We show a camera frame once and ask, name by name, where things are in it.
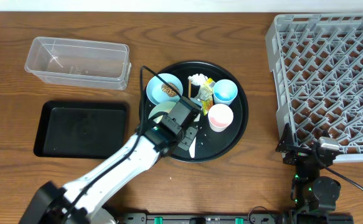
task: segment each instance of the clear plastic bin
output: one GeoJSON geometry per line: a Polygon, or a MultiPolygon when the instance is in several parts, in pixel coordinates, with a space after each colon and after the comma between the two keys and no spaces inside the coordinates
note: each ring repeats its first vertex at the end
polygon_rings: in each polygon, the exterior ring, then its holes
{"type": "Polygon", "coordinates": [[[36,37],[25,70],[43,82],[124,90],[131,64],[129,48],[89,40],[36,37]]]}

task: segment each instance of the black tray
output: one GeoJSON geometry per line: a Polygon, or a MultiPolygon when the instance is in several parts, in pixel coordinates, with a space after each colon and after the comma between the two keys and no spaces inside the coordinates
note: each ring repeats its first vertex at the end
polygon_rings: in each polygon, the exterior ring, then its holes
{"type": "Polygon", "coordinates": [[[127,107],[121,103],[48,101],[33,152],[40,157],[107,159],[123,146],[127,107]]]}
{"type": "MultiPolygon", "coordinates": [[[[210,161],[224,155],[239,142],[248,123],[248,101],[243,88],[231,73],[213,63],[197,61],[179,62],[162,69],[159,73],[170,73],[178,77],[184,89],[182,95],[186,97],[188,97],[188,76],[196,73],[202,73],[215,82],[221,79],[229,79],[238,87],[238,95],[230,105],[233,111],[231,125],[221,133],[216,133],[211,130],[207,116],[200,118],[199,131],[196,136],[195,158],[191,158],[189,151],[181,148],[177,148],[170,157],[184,162],[210,161]]],[[[146,89],[144,94],[146,98],[145,116],[148,118],[155,105],[146,97],[146,89]]]]}

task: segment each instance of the round black tray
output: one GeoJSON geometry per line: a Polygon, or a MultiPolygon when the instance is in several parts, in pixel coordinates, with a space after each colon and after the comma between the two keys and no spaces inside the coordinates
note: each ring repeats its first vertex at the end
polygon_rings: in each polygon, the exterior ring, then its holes
{"type": "MultiPolygon", "coordinates": [[[[179,62],[162,69],[159,73],[170,73],[178,77],[184,89],[182,95],[186,97],[188,97],[188,76],[196,73],[202,73],[212,78],[215,82],[221,79],[229,79],[238,87],[238,95],[230,105],[233,111],[231,125],[221,133],[216,133],[211,130],[207,115],[203,118],[201,117],[196,135],[195,158],[190,157],[189,151],[180,148],[174,150],[170,156],[171,158],[184,162],[210,161],[224,155],[239,142],[248,123],[248,101],[243,88],[231,73],[213,63],[197,61],[179,62]]],[[[155,105],[146,97],[146,89],[144,94],[146,99],[145,116],[147,118],[155,105]]]]}

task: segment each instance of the brown food item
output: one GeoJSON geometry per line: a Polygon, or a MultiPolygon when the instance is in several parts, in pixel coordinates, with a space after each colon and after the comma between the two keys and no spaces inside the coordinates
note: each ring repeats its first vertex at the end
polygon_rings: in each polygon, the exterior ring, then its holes
{"type": "MultiPolygon", "coordinates": [[[[175,86],[175,84],[173,84],[173,83],[171,83],[171,82],[168,82],[169,83],[169,85],[171,85],[175,90],[177,90],[178,92],[180,92],[179,91],[179,89],[175,86]]],[[[173,97],[173,96],[177,96],[177,93],[175,93],[173,90],[171,90],[166,84],[162,84],[162,91],[164,92],[164,93],[166,93],[168,96],[170,96],[170,97],[173,97]]]]}

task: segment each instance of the table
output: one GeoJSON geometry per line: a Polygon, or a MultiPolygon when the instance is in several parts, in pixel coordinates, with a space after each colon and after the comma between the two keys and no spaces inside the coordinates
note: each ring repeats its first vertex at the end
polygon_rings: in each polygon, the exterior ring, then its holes
{"type": "MultiPolygon", "coordinates": [[[[15,223],[35,191],[58,186],[101,161],[36,157],[33,145],[42,105],[49,100],[125,101],[128,133],[138,124],[139,68],[159,71],[183,60],[206,60],[234,74],[248,98],[248,126],[240,142],[214,161],[188,164],[161,159],[124,186],[109,204],[119,211],[247,213],[293,206],[294,167],[275,152],[276,91],[264,36],[271,13],[0,12],[0,223],[15,223]],[[133,68],[125,91],[49,85],[24,70],[35,37],[63,37],[127,44],[133,68]]],[[[145,85],[150,75],[144,77],[145,85]]],[[[363,163],[336,164],[363,185],[363,163]]],[[[363,223],[363,193],[342,184],[337,212],[363,223]]]]}

